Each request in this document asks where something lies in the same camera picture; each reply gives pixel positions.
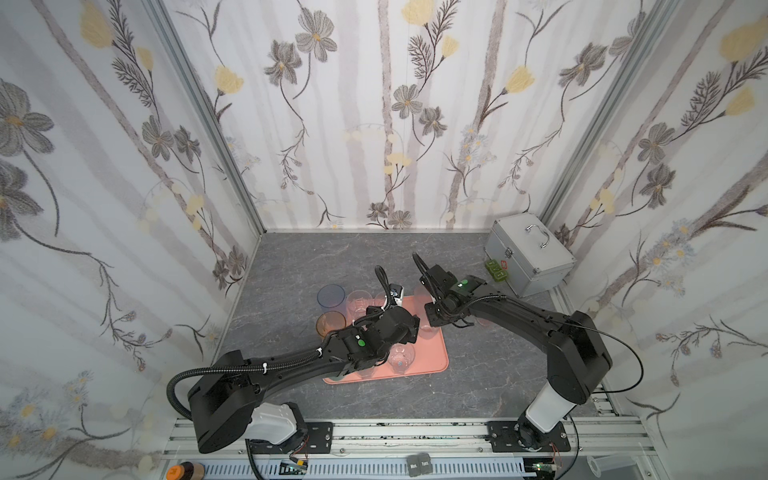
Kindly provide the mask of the clear faceted glass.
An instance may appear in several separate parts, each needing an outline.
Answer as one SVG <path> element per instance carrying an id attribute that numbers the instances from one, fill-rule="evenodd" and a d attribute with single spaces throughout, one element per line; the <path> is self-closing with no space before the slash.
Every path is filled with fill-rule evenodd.
<path id="1" fill-rule="evenodd" d="M 416 350 L 413 344 L 395 344 L 392 346 L 387 359 L 388 365 L 392 371 L 398 375 L 405 375 L 416 357 Z"/>
<path id="2" fill-rule="evenodd" d="M 357 320 L 366 315 L 367 308 L 372 304 L 373 296 L 364 290 L 355 290 L 347 295 L 346 308 L 348 317 Z"/>

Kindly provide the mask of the amber translucent cup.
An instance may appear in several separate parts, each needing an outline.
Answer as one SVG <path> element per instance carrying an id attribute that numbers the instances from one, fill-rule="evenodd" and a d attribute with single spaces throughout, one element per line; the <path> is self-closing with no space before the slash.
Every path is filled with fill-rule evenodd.
<path id="1" fill-rule="evenodd" d="M 322 338 L 347 326 L 347 319 L 341 312 L 331 310 L 322 313 L 316 321 L 316 332 Z"/>

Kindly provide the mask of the blue translucent cup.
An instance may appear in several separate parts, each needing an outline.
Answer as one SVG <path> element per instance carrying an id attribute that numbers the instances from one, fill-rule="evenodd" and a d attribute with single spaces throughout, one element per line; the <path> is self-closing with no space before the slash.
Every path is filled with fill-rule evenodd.
<path id="1" fill-rule="evenodd" d="M 327 284 L 319 289 L 316 300 L 323 312 L 346 312 L 346 291 L 338 284 Z"/>

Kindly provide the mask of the pink rectangular tray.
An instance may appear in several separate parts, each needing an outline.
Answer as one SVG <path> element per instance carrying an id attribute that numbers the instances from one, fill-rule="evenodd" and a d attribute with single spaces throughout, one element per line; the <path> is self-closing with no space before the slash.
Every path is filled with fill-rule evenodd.
<path id="1" fill-rule="evenodd" d="M 403 299 L 403 307 L 411 314 L 418 316 L 420 320 L 427 319 L 424 306 L 431 301 L 432 298 L 426 290 L 418 287 L 413 295 L 406 296 Z M 432 339 L 424 340 L 417 338 L 413 345 L 416 350 L 416 357 L 405 375 L 395 374 L 386 360 L 384 363 L 369 369 L 350 373 L 344 377 L 324 378 L 323 381 L 329 385 L 352 384 L 440 373 L 448 368 L 449 357 L 441 330 Z"/>

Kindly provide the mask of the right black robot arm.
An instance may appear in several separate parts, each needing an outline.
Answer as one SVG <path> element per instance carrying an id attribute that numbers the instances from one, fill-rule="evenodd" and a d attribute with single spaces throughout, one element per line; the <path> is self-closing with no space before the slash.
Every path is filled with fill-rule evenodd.
<path id="1" fill-rule="evenodd" d="M 518 417 L 512 438 L 523 450 L 552 446 L 562 419 L 586 403 L 613 366 L 604 340 L 619 339 L 597 329 L 584 312 L 541 309 L 503 294 L 477 276 L 459 279 L 439 265 L 429 267 L 417 254 L 413 259 L 420 283 L 432 298 L 425 305 L 431 327 L 468 328 L 474 320 L 484 320 L 520 336 L 546 355 L 546 383 Z"/>

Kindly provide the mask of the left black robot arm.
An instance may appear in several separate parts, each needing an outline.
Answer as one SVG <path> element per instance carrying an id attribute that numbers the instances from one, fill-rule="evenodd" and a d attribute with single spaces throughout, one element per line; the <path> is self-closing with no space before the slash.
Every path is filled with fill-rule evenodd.
<path id="1" fill-rule="evenodd" d="M 389 281 L 382 266 L 376 266 L 375 273 L 384 288 L 385 304 L 369 307 L 352 325 L 327 334 L 319 346 L 250 359 L 234 350 L 212 366 L 186 370 L 169 380 L 167 400 L 178 415 L 193 423 L 201 454 L 241 439 L 255 440 L 248 428 L 271 394 L 315 377 L 344 377 L 371 369 L 388 360 L 394 345 L 417 340 L 418 317 L 395 300 L 402 287 Z"/>

